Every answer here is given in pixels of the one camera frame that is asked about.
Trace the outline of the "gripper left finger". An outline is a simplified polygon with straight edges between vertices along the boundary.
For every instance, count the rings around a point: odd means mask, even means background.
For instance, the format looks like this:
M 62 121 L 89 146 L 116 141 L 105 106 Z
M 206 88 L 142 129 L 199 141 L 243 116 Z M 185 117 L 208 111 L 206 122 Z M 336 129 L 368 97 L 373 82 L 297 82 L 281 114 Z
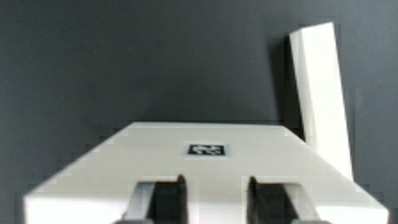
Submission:
M 121 224 L 188 224 L 187 180 L 139 182 Z

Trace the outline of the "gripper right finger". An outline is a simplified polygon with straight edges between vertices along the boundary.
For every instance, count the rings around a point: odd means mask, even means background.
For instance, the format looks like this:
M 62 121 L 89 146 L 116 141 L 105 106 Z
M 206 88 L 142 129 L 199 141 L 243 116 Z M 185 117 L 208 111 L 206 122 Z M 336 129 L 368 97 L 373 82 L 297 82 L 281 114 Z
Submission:
M 247 224 L 320 224 L 318 219 L 302 219 L 284 186 L 249 179 Z

